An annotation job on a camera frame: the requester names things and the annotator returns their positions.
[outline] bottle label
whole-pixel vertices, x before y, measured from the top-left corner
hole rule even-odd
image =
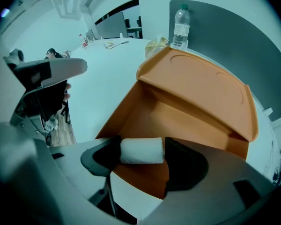
[[[175,35],[188,36],[189,25],[175,23]]]

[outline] white rolled towel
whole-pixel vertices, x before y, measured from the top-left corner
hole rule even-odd
[[[161,164],[163,156],[161,137],[125,138],[121,142],[120,161],[124,164]]]

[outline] gray panel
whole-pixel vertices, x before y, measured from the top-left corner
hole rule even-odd
[[[128,37],[123,12],[119,12],[96,25],[97,31],[103,38],[119,38],[120,33]]]
[[[89,30],[85,35],[89,38],[90,41],[92,41],[93,39],[97,40],[92,29]]]
[[[223,65],[250,86],[272,121],[281,117],[281,52],[256,26],[221,7],[190,0],[170,2],[169,41],[180,4],[191,14],[188,48]]]

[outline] desk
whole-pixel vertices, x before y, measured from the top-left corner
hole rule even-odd
[[[129,43],[107,50],[103,45],[106,40],[98,40],[87,48],[77,48],[72,52],[73,58],[82,58],[88,63],[86,73],[69,79],[72,84],[69,111],[78,143],[94,140],[136,81],[136,70],[145,61],[144,48],[148,40],[124,38],[123,41]],[[246,161],[272,180],[275,169],[280,170],[281,166],[279,147],[268,117],[263,115],[256,100],[254,103],[259,135],[250,143]],[[139,220],[146,218],[162,202],[134,188],[113,172],[111,187],[115,202]]]
[[[131,27],[127,28],[127,33],[134,32],[135,38],[137,38],[137,32],[142,31],[141,27]]]

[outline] orange tray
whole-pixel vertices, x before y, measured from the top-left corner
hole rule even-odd
[[[258,135],[255,105],[247,85],[203,58],[170,47],[145,61],[137,79],[97,138],[169,136],[246,159],[249,142]],[[169,179],[166,161],[118,164],[114,172],[136,188],[163,198]]]

